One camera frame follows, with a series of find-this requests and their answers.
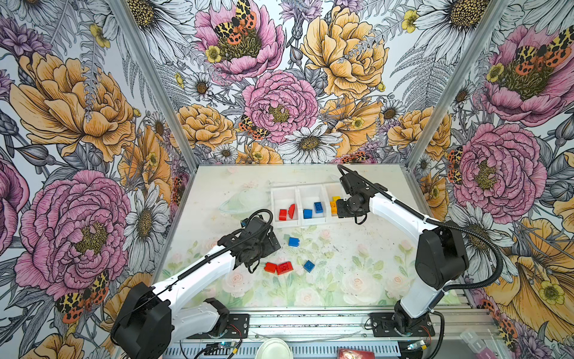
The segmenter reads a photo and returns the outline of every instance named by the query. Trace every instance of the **flower center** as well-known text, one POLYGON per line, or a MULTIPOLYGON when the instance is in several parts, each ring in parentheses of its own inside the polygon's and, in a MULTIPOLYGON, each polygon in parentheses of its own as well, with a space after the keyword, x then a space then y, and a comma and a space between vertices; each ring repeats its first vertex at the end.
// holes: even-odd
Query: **flower center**
POLYGON ((144 209, 139 215, 138 234, 140 238, 146 238, 152 230, 152 212, 144 209))
POLYGON ((486 160, 482 161, 478 165, 478 175, 474 178, 478 183, 478 187, 483 190, 490 190, 493 188, 494 184, 497 182, 494 174, 497 169, 494 167, 489 167, 486 160))
POLYGON ((219 39, 218 47, 221 50, 221 57, 227 61, 232 59, 240 59, 244 56, 256 58, 261 50, 261 39, 257 35, 257 31, 247 30, 247 35, 241 35, 241 42, 236 45, 231 45, 226 39, 219 39))
POLYGON ((299 142, 299 148, 302 150, 312 150, 319 147, 319 139, 317 137, 307 137, 303 138, 301 142, 299 142))
POLYGON ((520 95, 520 99, 526 101, 544 91, 554 69, 542 65, 541 68, 531 70, 527 75, 522 76, 516 72, 516 66, 518 65, 518 62, 514 60, 505 67, 501 75, 500 84, 510 91, 517 92, 520 95))
POLYGON ((127 0, 127 4, 139 26, 148 26, 152 23, 153 8, 146 0, 127 0))
POLYGON ((108 232, 103 224, 95 222, 91 226, 83 227, 82 235, 82 240, 74 245, 76 250, 85 253, 91 249, 94 254, 99 254, 103 245, 106 244, 108 232))
POLYGON ((478 24, 490 0, 458 0, 451 7, 451 22, 469 28, 478 24))
POLYGON ((397 111, 395 109, 388 109, 385 112, 383 112, 383 118, 384 119, 393 118, 396 115, 397 115, 397 111))
POLYGON ((204 95, 207 92, 207 84, 205 82, 198 82, 196 87, 197 87, 197 91, 201 95, 204 95))
POLYGON ((282 105, 277 107, 269 106, 269 113, 273 115, 273 122, 275 123, 287 122, 289 119, 289 110, 284 108, 282 105))
MULTIPOLYGON (((468 229, 472 230, 473 232, 480 234, 480 236, 483 238, 489 239, 489 236, 486 233, 485 229, 479 225, 469 225, 468 229)), ((488 249, 488 246, 483 241, 478 239, 478 237, 470 234, 469 238, 470 238, 470 242, 472 243, 474 248, 476 248, 477 250, 487 250, 488 249)))
POLYGON ((460 90, 459 93, 456 94, 455 101, 456 102, 462 102, 466 99, 467 95, 468 95, 468 93, 466 92, 466 90, 460 90))

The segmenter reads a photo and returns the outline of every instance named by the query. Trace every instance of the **white daisy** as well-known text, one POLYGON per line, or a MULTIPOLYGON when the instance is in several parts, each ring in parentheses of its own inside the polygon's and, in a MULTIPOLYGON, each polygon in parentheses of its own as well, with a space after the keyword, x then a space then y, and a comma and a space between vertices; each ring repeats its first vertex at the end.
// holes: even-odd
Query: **white daisy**
POLYGON ((472 93, 476 90, 476 85, 470 80, 465 80, 459 92, 456 93, 454 100, 452 101, 452 107, 458 107, 462 109, 464 104, 470 100, 472 93))
POLYGON ((210 75, 206 72, 193 74, 185 80, 185 92, 196 100, 207 100, 213 95, 210 75))
POLYGON ((325 133, 327 125, 317 126, 313 131, 307 127, 301 127, 299 131, 285 136, 291 140, 277 147, 277 153, 284 162, 288 163, 325 163, 335 158, 343 139, 341 132, 325 133))
POLYGON ((406 106, 399 100, 390 100, 385 102, 381 109, 381 116, 383 122, 392 122, 397 120, 400 116, 404 115, 406 106))
POLYGON ((418 159, 417 164, 414 166, 414 175, 416 178, 423 178, 428 176, 428 174, 431 172, 431 167, 431 157, 423 152, 421 157, 418 159))
POLYGON ((574 25, 574 1, 572 0, 527 0, 522 8, 528 14, 522 21, 524 25, 536 24, 534 30, 546 34, 562 31, 574 25))
POLYGON ((489 0, 423 0, 414 22, 423 33, 414 44, 425 47, 423 56, 437 51, 436 60, 446 57, 447 64, 458 61, 471 41, 472 33, 486 10, 489 0))
MULTIPOLYGON (((494 221, 488 212, 483 213, 481 208, 474 208, 467 203, 466 208, 454 204, 449 207, 446 220, 453 220, 461 227, 471 229, 483 237, 489 238, 492 243, 499 247, 510 247, 514 244, 512 238, 505 232, 492 229, 494 221)), ((466 248, 468 261, 468 274, 474 282, 485 280, 492 275, 492 266, 496 264, 496 259, 492 250, 480 239, 463 233, 464 247, 466 248)), ((506 256, 501 277, 508 283, 514 281, 513 276, 518 276, 518 269, 506 256)))
MULTIPOLYGON (((129 47, 111 12, 110 1, 88 0, 88 8, 94 13, 94 21, 103 29, 103 35, 118 40, 122 57, 126 58, 129 47)), ((183 59, 181 47, 189 47, 189 37, 194 31, 193 2, 187 0, 127 0, 135 22, 142 32, 148 50, 155 61, 165 64, 183 59)))
POLYGON ((53 0, 2 0, 21 20, 35 25, 52 25, 58 19, 60 10, 53 0))
POLYGON ((159 196, 160 187, 154 183, 145 199, 142 190, 136 190, 135 212, 126 216, 123 250, 129 251, 127 266, 132 274, 152 273, 160 258, 164 232, 169 224, 169 207, 163 197, 158 200, 159 196))
POLYGON ((235 163, 237 155, 237 149, 231 145, 221 145, 214 149, 214 157, 221 163, 235 163))
POLYGON ((198 11, 205 10, 211 6, 212 9, 218 13, 221 9, 221 5, 223 5, 227 10, 231 10, 233 0, 195 0, 195 7, 198 11))

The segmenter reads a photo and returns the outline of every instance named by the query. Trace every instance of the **black cable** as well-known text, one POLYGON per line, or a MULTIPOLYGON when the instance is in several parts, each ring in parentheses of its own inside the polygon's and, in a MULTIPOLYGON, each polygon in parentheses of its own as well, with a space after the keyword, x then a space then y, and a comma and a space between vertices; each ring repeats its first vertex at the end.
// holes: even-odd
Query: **black cable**
MULTIPOLYGON (((159 292, 158 294, 155 294, 154 296, 152 296, 150 299, 146 300, 145 302, 143 302, 142 304, 140 304, 139 306, 137 306, 136 308, 133 308, 131 311, 129 311, 128 313, 124 314, 119 320, 116 320, 114 322, 114 326, 111 329, 110 332, 110 339, 111 342, 114 345, 118 345, 119 344, 115 341, 114 337, 115 337, 115 333, 118 331, 118 327, 119 324, 121 323, 122 320, 124 320, 124 318, 126 318, 128 315, 130 315, 131 313, 135 312, 136 310, 140 309, 141 307, 143 307, 144 305, 148 304, 151 300, 157 298, 158 296, 160 296, 163 292, 167 291, 167 290, 171 290, 172 287, 180 280, 182 280, 183 278, 187 277, 188 275, 190 275, 191 273, 195 272, 196 270, 198 270, 199 268, 201 268, 201 266, 209 263, 211 260, 213 260, 214 258, 217 258, 219 256, 221 256, 223 253, 229 252, 232 248, 235 248, 239 245, 244 244, 245 242, 247 242, 248 240, 260 235, 261 233, 267 231, 269 229, 269 227, 271 227, 271 223, 273 222, 273 213, 268 210, 268 209, 261 209, 258 210, 256 212, 253 212, 249 218, 247 219, 247 223, 249 223, 249 221, 251 221, 253 219, 253 217, 255 217, 256 215, 258 215, 259 213, 267 213, 269 214, 269 219, 267 220, 267 222, 261 226, 261 228, 259 228, 257 231, 255 231, 253 234, 245 237, 244 239, 238 241, 237 243, 230 245, 229 247, 225 247, 224 249, 210 255, 210 256, 205 256, 205 258, 197 263, 196 265, 194 265, 193 267, 189 268, 187 271, 183 272, 182 274, 177 276, 177 279, 170 285, 168 285, 167 287, 164 288, 164 290, 162 290, 161 292, 159 292)), ((239 229, 236 230, 232 233, 232 235, 236 235, 237 233, 240 233, 244 231, 243 229, 239 229)))
POLYGON ((436 314, 440 317, 440 332, 439 332, 439 340, 436 342, 436 346, 432 351, 432 354, 427 359, 433 359, 436 357, 436 354, 439 352, 440 346, 443 344, 444 339, 444 315, 441 312, 437 312, 436 310, 432 312, 432 314, 436 314))
MULTIPOLYGON (((368 184, 369 186, 371 186, 372 188, 376 189, 381 195, 383 195, 385 198, 387 199, 393 199, 393 197, 388 194, 386 192, 386 190, 381 189, 381 187, 379 185, 377 185, 376 183, 372 183, 371 181, 369 181, 368 179, 366 179, 365 177, 361 176, 360 174, 358 174, 356 171, 352 171, 350 169, 348 169, 347 167, 343 166, 343 165, 337 165, 337 168, 339 169, 339 172, 341 172, 343 175, 345 175, 345 173, 343 172, 343 170, 352 173, 354 176, 357 176, 361 181, 365 182, 366 184, 368 184)), ((395 199, 394 203, 399 205, 400 207, 402 207, 403 209, 405 209, 407 212, 411 213, 412 215, 414 215, 415 217, 417 217, 418 219, 425 219, 425 216, 421 213, 419 213, 417 210, 412 209, 411 207, 409 207, 408 205, 402 203, 400 200, 395 199)), ((447 229, 454 229, 454 230, 458 230, 464 233, 467 233, 471 236, 474 236, 476 238, 478 238, 479 240, 481 240, 482 242, 484 242, 484 244, 486 244, 494 253, 494 257, 496 259, 497 265, 496 268, 494 269, 494 272, 492 273, 492 275, 490 277, 488 277, 487 279, 477 282, 477 283, 466 283, 466 284, 450 284, 450 285, 446 285, 445 287, 443 287, 443 291, 447 292, 451 289, 477 289, 477 288, 483 288, 486 287, 494 282, 496 282, 498 280, 498 277, 501 276, 502 274, 502 269, 504 266, 504 259, 502 257, 502 252, 500 250, 500 248, 498 248, 498 246, 496 246, 494 243, 492 243, 488 238, 484 238, 481 234, 472 231, 468 228, 463 228, 460 227, 458 225, 453 226, 453 225, 449 225, 447 223, 444 222, 440 222, 440 221, 435 221, 432 218, 427 218, 426 219, 427 223, 430 223, 431 225, 435 225, 438 227, 442 227, 442 228, 447 228, 447 229)))

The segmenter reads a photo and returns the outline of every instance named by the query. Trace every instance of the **floral tablecloth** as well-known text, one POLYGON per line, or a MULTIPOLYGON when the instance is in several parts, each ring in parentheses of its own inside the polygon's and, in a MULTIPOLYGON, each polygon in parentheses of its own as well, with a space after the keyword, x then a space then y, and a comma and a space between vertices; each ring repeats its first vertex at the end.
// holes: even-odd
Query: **floral tablecloth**
MULTIPOLYGON (((256 171, 254 167, 200 167, 158 280, 196 261, 221 236, 239 227, 236 218, 216 210, 236 191, 246 187, 268 191, 274 179, 331 182, 336 172, 329 165, 285 167, 258 167, 256 171), (207 187, 220 191, 209 192, 207 187)), ((399 166, 363 166, 360 171, 380 183, 384 178, 384 185, 395 196, 415 206, 399 166)), ((404 296, 416 276, 413 243, 382 218, 369 218, 362 226, 336 223, 274 231, 281 249, 263 259, 254 274, 242 265, 213 282, 190 304, 215 297, 229 308, 385 306, 404 296), (288 246, 289 237, 299 238, 300 246, 288 246), (307 260, 316 265, 311 273, 303 268, 307 260), (287 261, 293 265, 290 273, 278 276, 263 270, 266 262, 287 261)), ((447 295, 443 303, 460 304, 454 294, 447 295)))

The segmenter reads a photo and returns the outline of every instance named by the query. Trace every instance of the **orange flower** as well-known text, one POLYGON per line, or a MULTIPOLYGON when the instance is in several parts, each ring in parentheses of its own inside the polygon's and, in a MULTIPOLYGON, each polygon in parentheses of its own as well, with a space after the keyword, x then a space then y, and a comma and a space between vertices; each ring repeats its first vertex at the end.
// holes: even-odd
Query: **orange flower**
POLYGON ((337 121, 331 132, 341 132, 343 141, 338 143, 337 157, 353 153, 367 142, 367 136, 373 138, 377 133, 377 119, 383 104, 379 101, 359 101, 343 96, 329 100, 320 110, 327 121, 337 121))
POLYGON ((389 48, 385 48, 381 40, 366 51, 350 56, 349 51, 361 41, 373 40, 373 26, 359 22, 357 13, 351 13, 347 7, 333 8, 331 18, 329 24, 320 17, 309 24, 301 51, 313 62, 308 68, 325 70, 327 94, 361 98, 369 93, 369 87, 381 83, 389 48))
POLYGON ((73 334, 68 335, 66 340, 60 334, 52 334, 20 359, 82 359, 83 346, 84 339, 78 339, 73 334))
POLYGON ((433 217, 444 221, 448 212, 447 179, 438 175, 431 177, 429 173, 421 179, 421 191, 433 217))
POLYGON ((518 277, 512 283, 500 278, 485 291, 511 319, 531 328, 548 322, 546 336, 563 341, 574 333, 574 243, 547 219, 522 218, 517 236, 524 255, 509 259, 518 277))
POLYGON ((104 161, 112 162, 122 147, 135 140, 133 109, 111 74, 98 69, 98 82, 91 119, 86 118, 84 73, 78 59, 66 64, 50 54, 38 53, 32 59, 20 57, 20 67, 36 83, 36 87, 11 85, 10 104, 22 118, 22 125, 31 132, 34 144, 66 144, 62 156, 73 153, 80 141, 102 151, 104 161))
POLYGON ((245 145, 245 153, 239 152, 235 163, 282 164, 283 160, 273 148, 254 142, 245 145))
POLYGON ((138 134, 137 145, 131 144, 122 154, 118 164, 120 183, 131 190, 141 186, 147 190, 155 183, 160 188, 160 194, 170 203, 172 174, 167 161, 168 153, 160 146, 154 130, 148 125, 143 134, 138 134))
MULTIPOLYGON (((233 122, 211 106, 184 106, 176 116, 192 148, 195 148, 195 144, 200 144, 215 149, 236 139, 233 122)), ((174 147, 179 148, 173 133, 169 139, 174 147)))
MULTIPOLYGON (((389 132, 389 145, 400 148, 407 147, 411 143, 416 143, 424 130, 427 122, 431 118, 434 106, 427 107, 423 111, 415 110, 400 116, 399 126, 392 127, 389 132)), ((451 145, 451 123, 452 116, 448 113, 444 116, 439 128, 432 136, 430 143, 426 147, 426 153, 434 160, 438 161, 446 154, 447 148, 451 145)))

